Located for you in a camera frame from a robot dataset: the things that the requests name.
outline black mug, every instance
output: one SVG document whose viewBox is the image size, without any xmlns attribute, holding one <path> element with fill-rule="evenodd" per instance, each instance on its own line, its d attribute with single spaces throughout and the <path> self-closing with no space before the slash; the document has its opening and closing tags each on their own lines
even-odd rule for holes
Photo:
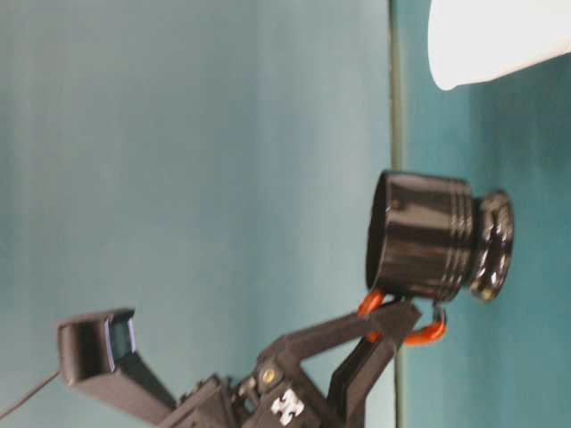
<svg viewBox="0 0 571 428">
<path fill-rule="evenodd" d="M 513 210 L 495 191 L 473 198 L 465 181 L 385 171 L 368 230 L 367 286 L 402 297 L 482 301 L 501 291 L 511 261 Z"/>
</svg>

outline cable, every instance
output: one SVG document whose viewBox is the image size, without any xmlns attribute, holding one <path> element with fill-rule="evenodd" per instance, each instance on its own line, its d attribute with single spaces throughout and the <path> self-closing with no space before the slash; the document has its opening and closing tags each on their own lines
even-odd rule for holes
<svg viewBox="0 0 571 428">
<path fill-rule="evenodd" d="M 24 395 L 21 399 L 16 401 L 9 408 L 7 408 L 4 412 L 2 412 L 0 414 L 0 421 L 2 419 L 4 419 L 5 417 L 7 417 L 8 415 L 10 415 L 13 411 L 18 410 L 22 405 L 24 405 L 26 403 L 26 401 L 31 399 L 34 395 L 36 395 L 36 393 L 38 393 L 42 388 L 44 388 L 53 379 L 55 379 L 59 373 L 60 373 L 60 371 L 56 370 L 55 372 L 53 372 L 52 374 L 47 376 L 46 379 L 44 379 L 41 383 L 36 385 L 33 389 L 31 389 L 28 393 L 26 393 L 26 395 Z"/>
</svg>

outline teal backdrop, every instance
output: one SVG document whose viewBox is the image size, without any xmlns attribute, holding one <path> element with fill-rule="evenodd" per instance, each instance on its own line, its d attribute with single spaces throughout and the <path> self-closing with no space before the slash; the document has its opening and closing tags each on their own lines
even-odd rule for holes
<svg viewBox="0 0 571 428">
<path fill-rule="evenodd" d="M 459 296 L 443 342 L 405 351 L 402 426 L 569 426 L 571 56 L 442 92 L 428 68 L 429 5 L 392 2 L 401 165 L 464 177 L 475 194 L 505 188 L 516 241 L 498 300 Z"/>
<path fill-rule="evenodd" d="M 385 1 L 0 3 L 0 407 L 137 308 L 179 395 L 353 310 L 389 166 Z M 322 388 L 342 353 L 308 364 Z M 369 402 L 393 426 L 393 372 Z M 144 426 L 50 385 L 6 427 Z"/>
</svg>

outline white cup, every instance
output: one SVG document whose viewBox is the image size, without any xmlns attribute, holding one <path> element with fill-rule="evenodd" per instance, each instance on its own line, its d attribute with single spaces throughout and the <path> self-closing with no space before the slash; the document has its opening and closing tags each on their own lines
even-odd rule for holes
<svg viewBox="0 0 571 428">
<path fill-rule="evenodd" d="M 492 80 L 568 52 L 571 0 L 432 2 L 428 60 L 443 90 Z"/>
</svg>

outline teal wall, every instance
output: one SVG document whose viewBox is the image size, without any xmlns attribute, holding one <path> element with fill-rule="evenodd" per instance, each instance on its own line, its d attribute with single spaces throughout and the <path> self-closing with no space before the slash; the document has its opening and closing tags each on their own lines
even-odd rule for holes
<svg viewBox="0 0 571 428">
<path fill-rule="evenodd" d="M 464 177 L 476 194 L 504 187 L 516 242 L 498 300 L 458 297 L 444 341 L 406 350 L 403 426 L 568 426 L 571 57 L 442 92 L 428 69 L 428 9 L 393 2 L 403 167 Z"/>
<path fill-rule="evenodd" d="M 180 394 L 352 310 L 387 38 L 372 0 L 2 2 L 0 407 L 55 368 L 60 317 L 135 306 Z M 322 386 L 341 357 L 309 364 Z M 143 426 L 61 383 L 3 424 Z"/>
<path fill-rule="evenodd" d="M 260 344 L 365 294 L 368 214 L 390 166 L 387 22 L 384 1 L 261 2 Z M 307 365 L 322 389 L 348 352 Z M 368 405 L 369 427 L 394 425 L 392 369 Z"/>
</svg>

